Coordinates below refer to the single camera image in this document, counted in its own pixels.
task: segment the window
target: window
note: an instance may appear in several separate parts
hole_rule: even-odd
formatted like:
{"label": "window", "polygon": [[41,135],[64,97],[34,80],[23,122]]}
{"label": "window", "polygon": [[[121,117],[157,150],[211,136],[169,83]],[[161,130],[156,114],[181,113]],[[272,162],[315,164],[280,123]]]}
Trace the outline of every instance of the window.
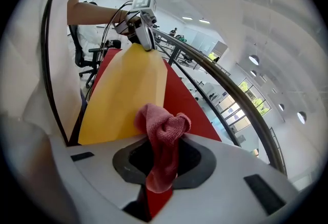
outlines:
{"label": "window", "polygon": [[[266,114],[271,109],[264,96],[247,78],[240,83],[239,87],[261,115]],[[235,133],[251,124],[238,103],[236,103],[230,95],[222,100],[217,105],[217,108],[221,112],[221,115],[226,120],[227,124]]]}
{"label": "window", "polygon": [[252,101],[253,105],[255,105],[256,109],[261,115],[266,114],[271,109],[264,96],[257,90],[256,87],[254,87],[254,85],[247,78],[245,78],[240,83],[239,88]]}

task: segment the black pad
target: black pad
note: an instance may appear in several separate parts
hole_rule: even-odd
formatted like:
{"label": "black pad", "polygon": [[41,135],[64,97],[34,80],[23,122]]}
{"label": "black pad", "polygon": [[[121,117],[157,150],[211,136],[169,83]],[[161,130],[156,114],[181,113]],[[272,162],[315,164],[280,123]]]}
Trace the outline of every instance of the black pad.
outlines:
{"label": "black pad", "polygon": [[[120,149],[113,157],[115,170],[129,183],[145,185],[153,165],[153,151],[147,138]],[[212,175],[215,167],[216,158],[211,150],[181,138],[178,177],[173,181],[173,189],[197,188]]]}
{"label": "black pad", "polygon": [[86,158],[92,157],[92,156],[94,156],[93,153],[91,153],[91,152],[85,152],[85,153],[80,153],[80,154],[72,155],[71,156],[71,159],[75,162],[75,161],[86,159]]}
{"label": "black pad", "polygon": [[286,204],[259,175],[247,176],[244,177],[244,180],[268,215],[276,212]]}

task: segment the black slot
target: black slot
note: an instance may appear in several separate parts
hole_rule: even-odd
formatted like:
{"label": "black slot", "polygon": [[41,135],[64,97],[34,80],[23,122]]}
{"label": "black slot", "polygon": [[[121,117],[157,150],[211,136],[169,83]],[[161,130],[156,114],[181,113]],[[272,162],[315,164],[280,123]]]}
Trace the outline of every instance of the black slot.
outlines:
{"label": "black slot", "polygon": [[152,219],[148,208],[146,187],[144,185],[141,185],[137,200],[127,204],[123,208],[123,211],[144,222],[149,222]]}
{"label": "black slot", "polygon": [[91,156],[94,156],[94,154],[91,153],[91,152],[85,152],[85,153],[72,155],[71,158],[74,162],[76,162],[76,161],[79,161],[79,160],[82,160],[82,159],[85,159],[85,158],[88,158],[88,157],[91,157]]}
{"label": "black slot", "polygon": [[244,180],[268,215],[286,204],[259,175],[247,176]]}
{"label": "black slot", "polygon": [[[179,139],[179,166],[178,176],[181,176],[199,165],[201,160],[200,152],[188,143]],[[152,146],[149,141],[143,143],[130,153],[129,162],[146,176],[154,166],[154,156]]]}

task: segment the handrail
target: handrail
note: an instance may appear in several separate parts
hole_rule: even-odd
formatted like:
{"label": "handrail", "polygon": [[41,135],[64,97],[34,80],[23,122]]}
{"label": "handrail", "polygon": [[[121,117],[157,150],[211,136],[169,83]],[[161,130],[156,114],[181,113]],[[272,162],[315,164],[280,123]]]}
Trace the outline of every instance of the handrail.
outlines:
{"label": "handrail", "polygon": [[277,138],[276,133],[275,133],[275,131],[273,130],[272,127],[270,127],[270,131],[272,131],[272,133],[271,133],[272,137],[274,137],[274,138],[276,139],[276,141],[277,141],[277,146],[278,146],[277,148],[278,148],[279,153],[280,153],[280,156],[281,156],[281,160],[282,160],[282,164],[283,164],[283,169],[284,169],[284,174],[285,174],[286,176],[288,176],[288,175],[287,175],[286,164],[285,164],[285,159],[283,158],[283,154],[282,154],[282,150],[281,150],[281,147],[280,147],[280,144],[279,144],[278,138]]}
{"label": "handrail", "polygon": [[[174,44],[172,44],[170,41],[164,41],[164,40],[162,40],[162,39],[159,39],[159,40],[160,40],[161,42],[168,43],[168,44],[170,44],[170,45],[174,45]],[[202,52],[200,52],[200,54],[203,55],[204,57],[206,57],[209,61],[212,61],[212,59],[210,59],[207,55],[203,54]],[[226,69],[224,69],[222,66],[220,66],[218,63],[215,63],[215,65],[218,66],[218,68],[219,68],[220,70],[223,70],[223,72],[224,72],[227,76],[230,76],[230,73],[229,73]]]}
{"label": "handrail", "polygon": [[[168,54],[168,52],[165,51],[165,49],[157,42],[155,42],[157,46],[160,47],[160,49],[167,55],[170,56]],[[179,63],[175,60],[172,59],[173,63],[176,64],[176,66],[181,70],[181,72],[188,78],[188,80],[193,84],[193,86],[197,89],[198,93],[202,96],[202,98],[204,98],[204,100],[206,101],[206,103],[210,106],[210,108],[212,109],[212,111],[214,112],[214,114],[217,116],[217,118],[220,120],[220,122],[222,123],[224,129],[226,130],[226,132],[228,133],[231,141],[233,142],[234,145],[239,146],[240,144],[235,136],[235,134],[232,132],[231,128],[229,127],[227,121],[224,119],[224,117],[221,115],[221,113],[216,109],[216,107],[213,105],[212,101],[210,100],[210,98],[206,95],[206,93],[203,91],[203,89],[198,85],[198,83],[196,83],[196,81],[190,76],[190,74],[188,74],[188,72],[182,68],[181,65],[179,65]]]}
{"label": "handrail", "polygon": [[158,29],[152,28],[152,31],[170,41],[171,43],[174,43],[174,45],[176,45],[179,50],[183,51],[196,63],[202,66],[234,98],[236,103],[238,103],[238,105],[242,108],[243,112],[251,122],[254,130],[261,140],[271,166],[283,173],[284,168],[281,157],[278,148],[272,138],[270,130],[261,114],[255,108],[253,103],[248,99],[248,97],[242,92],[242,90],[227,75],[225,75],[223,71],[221,71],[215,64],[201,55],[192,46],[185,44],[178,39],[175,39],[174,37],[159,31]]}

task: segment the human arm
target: human arm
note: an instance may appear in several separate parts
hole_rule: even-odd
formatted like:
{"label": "human arm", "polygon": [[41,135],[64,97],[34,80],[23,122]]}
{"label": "human arm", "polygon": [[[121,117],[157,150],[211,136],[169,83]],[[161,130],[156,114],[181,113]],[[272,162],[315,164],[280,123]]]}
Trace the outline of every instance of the human arm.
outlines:
{"label": "human arm", "polygon": [[[79,0],[67,2],[68,25],[98,25],[107,24],[116,13],[117,9],[101,7],[89,3],[81,3]],[[127,11],[122,10],[114,18],[114,23],[119,23]]]}

